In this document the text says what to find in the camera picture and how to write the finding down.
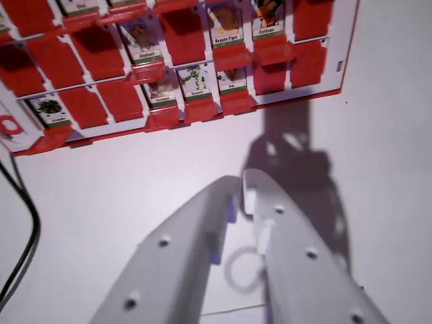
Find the animal picture card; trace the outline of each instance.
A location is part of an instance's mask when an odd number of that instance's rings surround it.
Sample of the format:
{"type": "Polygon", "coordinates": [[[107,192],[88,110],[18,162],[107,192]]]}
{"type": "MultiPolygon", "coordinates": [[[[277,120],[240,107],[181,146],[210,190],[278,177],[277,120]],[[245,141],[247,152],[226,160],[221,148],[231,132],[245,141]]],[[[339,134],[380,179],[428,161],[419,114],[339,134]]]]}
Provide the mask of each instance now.
{"type": "Polygon", "coordinates": [[[177,103],[173,86],[167,78],[144,84],[144,91],[151,108],[158,108],[177,103]]]}
{"type": "Polygon", "coordinates": [[[243,42],[242,10],[233,1],[207,5],[213,48],[243,42]]]}
{"type": "Polygon", "coordinates": [[[113,7],[119,7],[121,5],[130,5],[132,3],[142,2],[142,0],[109,0],[113,7]]]}
{"type": "Polygon", "coordinates": [[[97,0],[57,0],[67,16],[76,16],[98,10],[97,0]]]}
{"type": "Polygon", "coordinates": [[[145,24],[142,18],[122,22],[119,30],[132,63],[141,64],[163,59],[155,31],[145,24]]]}
{"type": "Polygon", "coordinates": [[[221,95],[225,93],[247,90],[246,85],[246,68],[226,70],[217,72],[217,83],[221,95]]]}
{"type": "Polygon", "coordinates": [[[186,102],[211,97],[206,63],[178,70],[177,73],[186,102]]]}
{"type": "Polygon", "coordinates": [[[284,34],[284,0],[251,0],[254,40],[284,34]]]}
{"type": "Polygon", "coordinates": [[[51,128],[70,124],[69,113],[48,94],[24,100],[30,110],[46,127],[51,128]]]}

